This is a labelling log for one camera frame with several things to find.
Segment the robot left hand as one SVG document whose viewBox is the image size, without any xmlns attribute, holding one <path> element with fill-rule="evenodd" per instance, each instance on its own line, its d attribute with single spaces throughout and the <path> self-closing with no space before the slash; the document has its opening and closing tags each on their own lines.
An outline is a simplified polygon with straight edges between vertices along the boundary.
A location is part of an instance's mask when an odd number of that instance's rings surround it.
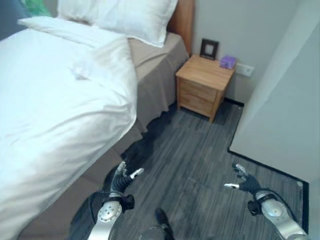
<svg viewBox="0 0 320 240">
<path fill-rule="evenodd" d="M 122 161 L 115 173 L 113 175 L 111 185 L 110 185 L 110 193 L 116 195 L 122 195 L 126 188 L 140 175 L 144 172 L 143 168 L 139 168 L 135 170 L 133 173 L 127 175 L 127 164 L 125 161 Z"/>
</svg>

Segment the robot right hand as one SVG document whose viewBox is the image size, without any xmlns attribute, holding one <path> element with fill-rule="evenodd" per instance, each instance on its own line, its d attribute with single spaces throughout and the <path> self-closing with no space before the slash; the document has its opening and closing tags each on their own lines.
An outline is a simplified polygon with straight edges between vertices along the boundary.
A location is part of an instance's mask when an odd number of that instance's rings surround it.
<svg viewBox="0 0 320 240">
<path fill-rule="evenodd" d="M 237 176 L 242 179 L 242 182 L 237 183 L 225 183 L 223 186 L 230 189 L 237 189 L 243 192 L 251 193 L 255 195 L 262 187 L 257 179 L 251 175 L 242 165 L 239 163 L 232 163 L 233 170 L 237 173 Z"/>
</svg>

